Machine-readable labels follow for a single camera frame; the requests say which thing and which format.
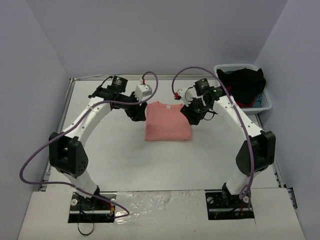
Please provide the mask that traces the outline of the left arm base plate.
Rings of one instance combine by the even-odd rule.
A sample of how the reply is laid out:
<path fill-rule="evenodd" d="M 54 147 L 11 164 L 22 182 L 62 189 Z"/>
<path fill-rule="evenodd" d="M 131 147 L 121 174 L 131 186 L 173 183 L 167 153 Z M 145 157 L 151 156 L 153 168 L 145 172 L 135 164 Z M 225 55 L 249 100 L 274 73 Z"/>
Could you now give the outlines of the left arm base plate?
<path fill-rule="evenodd" d="M 115 221 L 114 205 L 105 201 L 84 198 L 74 192 L 69 206 L 68 223 L 113 223 Z"/>

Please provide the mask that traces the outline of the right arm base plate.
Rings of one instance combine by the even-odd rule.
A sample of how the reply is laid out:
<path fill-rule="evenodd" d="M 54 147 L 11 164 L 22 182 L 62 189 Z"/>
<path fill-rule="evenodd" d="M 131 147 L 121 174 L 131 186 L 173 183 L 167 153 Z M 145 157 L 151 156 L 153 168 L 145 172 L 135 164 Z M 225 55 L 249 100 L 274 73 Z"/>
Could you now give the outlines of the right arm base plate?
<path fill-rule="evenodd" d="M 222 190 L 206 190 L 205 200 L 207 217 L 210 221 L 245 220 L 254 219 L 255 214 L 248 195 L 240 199 L 238 195 L 232 196 L 230 201 L 223 196 Z"/>

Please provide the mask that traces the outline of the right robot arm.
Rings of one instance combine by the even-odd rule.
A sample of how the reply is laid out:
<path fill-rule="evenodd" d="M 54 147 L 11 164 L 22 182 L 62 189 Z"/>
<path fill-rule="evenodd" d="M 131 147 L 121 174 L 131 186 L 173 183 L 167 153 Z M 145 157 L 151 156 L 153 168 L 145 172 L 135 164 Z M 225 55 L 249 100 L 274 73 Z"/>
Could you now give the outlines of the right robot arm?
<path fill-rule="evenodd" d="M 235 157 L 236 168 L 232 177 L 222 186 L 222 202 L 234 206 L 248 195 L 253 179 L 275 160 L 276 136 L 256 125 L 221 86 L 211 86 L 206 78 L 189 88 L 174 93 L 183 101 L 180 110 L 190 125 L 198 125 L 207 113 L 220 116 L 242 142 Z"/>

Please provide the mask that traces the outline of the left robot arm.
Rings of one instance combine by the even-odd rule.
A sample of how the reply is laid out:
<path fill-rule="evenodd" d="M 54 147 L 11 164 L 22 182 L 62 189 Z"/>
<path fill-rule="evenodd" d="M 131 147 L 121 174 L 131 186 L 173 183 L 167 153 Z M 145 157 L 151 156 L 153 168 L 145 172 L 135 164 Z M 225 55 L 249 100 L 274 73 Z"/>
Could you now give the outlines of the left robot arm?
<path fill-rule="evenodd" d="M 77 188 L 77 193 L 83 197 L 82 203 L 89 209 L 97 208 L 101 203 L 101 197 L 99 186 L 87 171 L 89 158 L 85 145 L 88 138 L 112 110 L 123 109 L 132 121 L 145 121 L 147 103 L 142 100 L 151 96 L 153 92 L 142 80 L 130 95 L 125 95 L 128 80 L 120 76 L 111 76 L 110 79 L 110 85 L 99 85 L 88 96 L 88 105 L 81 115 L 63 130 L 62 137 L 58 137 L 56 132 L 49 137 L 50 165 Z"/>

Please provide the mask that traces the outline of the pink t shirt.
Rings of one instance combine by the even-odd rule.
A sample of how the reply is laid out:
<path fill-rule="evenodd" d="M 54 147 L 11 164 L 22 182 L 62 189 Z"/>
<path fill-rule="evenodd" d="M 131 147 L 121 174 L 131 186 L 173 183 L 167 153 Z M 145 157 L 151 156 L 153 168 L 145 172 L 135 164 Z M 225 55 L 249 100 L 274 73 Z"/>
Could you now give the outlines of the pink t shirt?
<path fill-rule="evenodd" d="M 192 127 L 181 113 L 183 104 L 164 104 L 159 101 L 147 105 L 145 110 L 146 141 L 191 141 Z"/>

